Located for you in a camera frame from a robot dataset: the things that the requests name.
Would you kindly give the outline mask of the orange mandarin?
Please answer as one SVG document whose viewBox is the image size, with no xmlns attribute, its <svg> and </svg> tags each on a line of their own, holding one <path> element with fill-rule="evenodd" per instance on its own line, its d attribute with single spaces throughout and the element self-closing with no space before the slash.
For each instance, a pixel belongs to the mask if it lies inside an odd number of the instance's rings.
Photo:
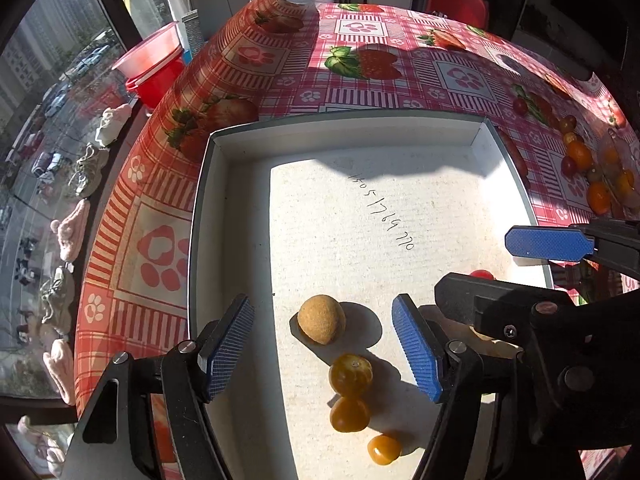
<svg viewBox="0 0 640 480">
<path fill-rule="evenodd" d="M 585 143 L 575 140 L 566 147 L 566 154 L 574 160 L 577 170 L 584 172 L 593 166 L 593 157 L 590 148 Z"/>
<path fill-rule="evenodd" d="M 611 210 L 611 194 L 602 181 L 594 181 L 588 186 L 587 204 L 597 216 L 604 216 Z"/>
</svg>

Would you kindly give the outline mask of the large yellow cherry tomato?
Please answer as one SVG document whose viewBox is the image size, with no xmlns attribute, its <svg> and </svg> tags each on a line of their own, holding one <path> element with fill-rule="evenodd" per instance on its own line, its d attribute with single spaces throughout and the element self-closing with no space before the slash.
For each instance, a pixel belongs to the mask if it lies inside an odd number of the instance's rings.
<svg viewBox="0 0 640 480">
<path fill-rule="evenodd" d="M 363 356 L 345 353 L 330 366 L 329 382 L 340 396 L 360 398 L 372 385 L 372 365 Z"/>
</svg>

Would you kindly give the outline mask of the tan round longan fruit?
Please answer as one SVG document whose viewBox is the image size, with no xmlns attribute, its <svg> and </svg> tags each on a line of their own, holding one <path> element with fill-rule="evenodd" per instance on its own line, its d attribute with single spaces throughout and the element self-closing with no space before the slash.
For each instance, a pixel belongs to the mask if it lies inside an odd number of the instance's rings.
<svg viewBox="0 0 640 480">
<path fill-rule="evenodd" d="M 346 315 L 341 304 L 328 295 L 307 299 L 297 315 L 299 329 L 315 344 L 332 344 L 346 328 Z"/>
</svg>

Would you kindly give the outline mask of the orange-yellow cherry tomato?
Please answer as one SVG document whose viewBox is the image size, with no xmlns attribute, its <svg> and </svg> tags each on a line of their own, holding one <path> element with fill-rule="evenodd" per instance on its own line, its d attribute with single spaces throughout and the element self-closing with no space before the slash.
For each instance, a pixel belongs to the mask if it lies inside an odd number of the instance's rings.
<svg viewBox="0 0 640 480">
<path fill-rule="evenodd" d="M 359 432 L 369 426 L 367 404 L 357 398 L 341 396 L 330 411 L 330 424 L 338 432 Z"/>
</svg>

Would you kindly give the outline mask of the small yellow cherry tomato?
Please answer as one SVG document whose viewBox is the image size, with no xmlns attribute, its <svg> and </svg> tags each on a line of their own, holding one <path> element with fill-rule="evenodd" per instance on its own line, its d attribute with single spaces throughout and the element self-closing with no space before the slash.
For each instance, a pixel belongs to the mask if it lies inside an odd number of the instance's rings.
<svg viewBox="0 0 640 480">
<path fill-rule="evenodd" d="M 387 466 L 398 459 L 402 446 L 397 439 L 387 434 L 379 434 L 368 442 L 367 450 L 373 463 Z"/>
</svg>

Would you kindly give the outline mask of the dark red cherry tomato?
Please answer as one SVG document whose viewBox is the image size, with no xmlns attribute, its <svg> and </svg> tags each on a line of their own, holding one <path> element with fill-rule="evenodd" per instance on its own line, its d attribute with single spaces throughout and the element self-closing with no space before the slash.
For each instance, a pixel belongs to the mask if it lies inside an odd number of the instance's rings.
<svg viewBox="0 0 640 480">
<path fill-rule="evenodd" d="M 577 162 L 568 155 L 564 156 L 561 162 L 561 172 L 567 179 L 571 179 L 578 173 Z"/>
</svg>

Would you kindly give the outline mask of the white shallow tray box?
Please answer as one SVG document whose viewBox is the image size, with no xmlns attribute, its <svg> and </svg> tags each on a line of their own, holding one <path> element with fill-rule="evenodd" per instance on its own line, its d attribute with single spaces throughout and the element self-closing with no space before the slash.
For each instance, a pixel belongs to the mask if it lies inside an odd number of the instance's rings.
<svg viewBox="0 0 640 480">
<path fill-rule="evenodd" d="M 215 133 L 194 206 L 190 329 L 248 296 L 255 321 L 229 385 L 207 408 L 235 479 L 409 479 L 439 413 L 416 388 L 392 324 L 392 302 L 430 304 L 447 273 L 484 269 L 546 287 L 544 266 L 521 266 L 506 231 L 535 220 L 506 142 L 486 118 L 372 110 L 258 122 Z M 300 306 L 328 295 L 346 315 L 322 346 L 297 323 Z M 338 432 L 341 397 L 329 368 L 367 359 L 360 396 L 367 428 Z M 367 444 L 397 439 L 380 466 Z"/>
</svg>

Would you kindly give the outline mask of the red plastic chair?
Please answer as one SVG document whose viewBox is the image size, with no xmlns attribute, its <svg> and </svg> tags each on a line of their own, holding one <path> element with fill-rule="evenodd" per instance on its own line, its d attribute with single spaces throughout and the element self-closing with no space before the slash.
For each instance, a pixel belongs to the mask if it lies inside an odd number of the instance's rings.
<svg viewBox="0 0 640 480">
<path fill-rule="evenodd" d="M 488 23 L 485 0 L 427 0 L 426 12 L 480 29 Z"/>
</svg>

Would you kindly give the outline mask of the red plastic bucket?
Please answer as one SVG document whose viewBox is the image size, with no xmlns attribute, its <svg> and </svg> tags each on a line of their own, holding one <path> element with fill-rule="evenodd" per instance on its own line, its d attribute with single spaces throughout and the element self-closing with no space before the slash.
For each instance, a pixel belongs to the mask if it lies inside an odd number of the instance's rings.
<svg viewBox="0 0 640 480">
<path fill-rule="evenodd" d="M 154 110 L 185 67 L 180 54 L 166 58 L 143 74 L 127 79 L 126 89 L 135 94 L 147 108 Z"/>
</svg>

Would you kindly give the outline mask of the red checkered strawberry tablecloth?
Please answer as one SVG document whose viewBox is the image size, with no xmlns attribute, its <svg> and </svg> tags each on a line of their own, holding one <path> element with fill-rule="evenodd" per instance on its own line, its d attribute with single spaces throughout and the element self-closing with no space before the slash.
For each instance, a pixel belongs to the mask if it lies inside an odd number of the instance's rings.
<svg viewBox="0 0 640 480">
<path fill-rule="evenodd" d="M 80 406 L 114 354 L 154 358 L 186 336 L 186 230 L 209 133 L 355 108 L 488 117 L 546 226 L 591 214 L 578 179 L 551 171 L 562 145 L 630 133 L 597 77 L 574 80 L 452 12 L 250 0 L 158 97 L 108 196 L 78 308 Z"/>
</svg>

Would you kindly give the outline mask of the pink plastic basin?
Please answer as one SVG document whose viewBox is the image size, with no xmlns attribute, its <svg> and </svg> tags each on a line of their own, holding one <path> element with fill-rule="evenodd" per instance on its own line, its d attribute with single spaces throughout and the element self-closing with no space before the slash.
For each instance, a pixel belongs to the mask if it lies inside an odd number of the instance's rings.
<svg viewBox="0 0 640 480">
<path fill-rule="evenodd" d="M 177 24 L 170 22 L 123 54 L 112 65 L 112 70 L 118 70 L 128 79 L 137 78 L 181 50 Z"/>
</svg>

